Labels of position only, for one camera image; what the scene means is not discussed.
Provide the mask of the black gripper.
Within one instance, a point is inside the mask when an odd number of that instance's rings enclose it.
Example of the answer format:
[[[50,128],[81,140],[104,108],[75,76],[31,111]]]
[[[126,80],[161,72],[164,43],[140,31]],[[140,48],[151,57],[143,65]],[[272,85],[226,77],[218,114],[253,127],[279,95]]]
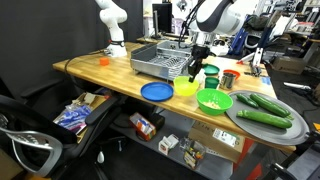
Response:
[[[210,49],[208,47],[194,45],[192,48],[193,63],[188,66],[189,81],[194,82],[196,75],[200,72],[201,67],[196,67],[200,65],[203,59],[206,59],[210,54]]]

